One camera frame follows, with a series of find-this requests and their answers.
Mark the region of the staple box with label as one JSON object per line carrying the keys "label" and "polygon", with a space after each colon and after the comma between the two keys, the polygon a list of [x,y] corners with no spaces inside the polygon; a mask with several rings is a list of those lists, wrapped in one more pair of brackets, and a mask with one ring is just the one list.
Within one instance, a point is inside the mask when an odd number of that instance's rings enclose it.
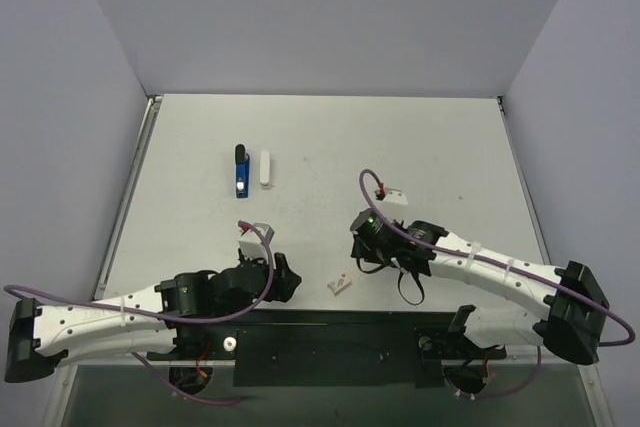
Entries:
{"label": "staple box with label", "polygon": [[351,284],[352,284],[351,277],[346,273],[342,273],[335,279],[328,282],[327,288],[332,292],[334,296],[337,296],[341,292],[343,292],[346,288],[348,288]]}

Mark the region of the white stapler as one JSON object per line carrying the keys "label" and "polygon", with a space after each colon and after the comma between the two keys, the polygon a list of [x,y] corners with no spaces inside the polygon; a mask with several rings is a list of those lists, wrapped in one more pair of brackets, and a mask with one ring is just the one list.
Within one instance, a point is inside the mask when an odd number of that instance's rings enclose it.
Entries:
{"label": "white stapler", "polygon": [[264,189],[271,187],[271,152],[262,150],[259,162],[259,184]]}

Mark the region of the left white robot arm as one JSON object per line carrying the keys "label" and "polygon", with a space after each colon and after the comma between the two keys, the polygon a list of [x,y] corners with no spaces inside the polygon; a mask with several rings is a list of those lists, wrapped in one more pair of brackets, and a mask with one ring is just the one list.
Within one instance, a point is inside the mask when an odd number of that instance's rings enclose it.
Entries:
{"label": "left white robot arm", "polygon": [[221,272],[202,270],[101,302],[52,305],[39,296],[15,304],[9,324],[4,380],[46,378],[79,360],[150,351],[192,359],[206,344],[195,326],[230,322],[260,302],[289,301],[302,278],[277,252],[274,260],[240,256]]}

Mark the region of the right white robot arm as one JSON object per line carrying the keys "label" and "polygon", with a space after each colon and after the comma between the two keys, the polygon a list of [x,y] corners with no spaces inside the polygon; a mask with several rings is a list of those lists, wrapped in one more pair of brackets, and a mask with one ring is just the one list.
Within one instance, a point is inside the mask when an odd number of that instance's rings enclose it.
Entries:
{"label": "right white robot arm", "polygon": [[468,356],[478,348],[531,345],[574,364],[597,362],[609,302],[586,265],[520,261],[425,221],[408,227],[385,224],[371,209],[361,212],[350,230],[353,257],[376,270],[394,267],[414,279],[455,280],[515,304],[515,310],[505,311],[459,308],[446,333],[453,353]]}

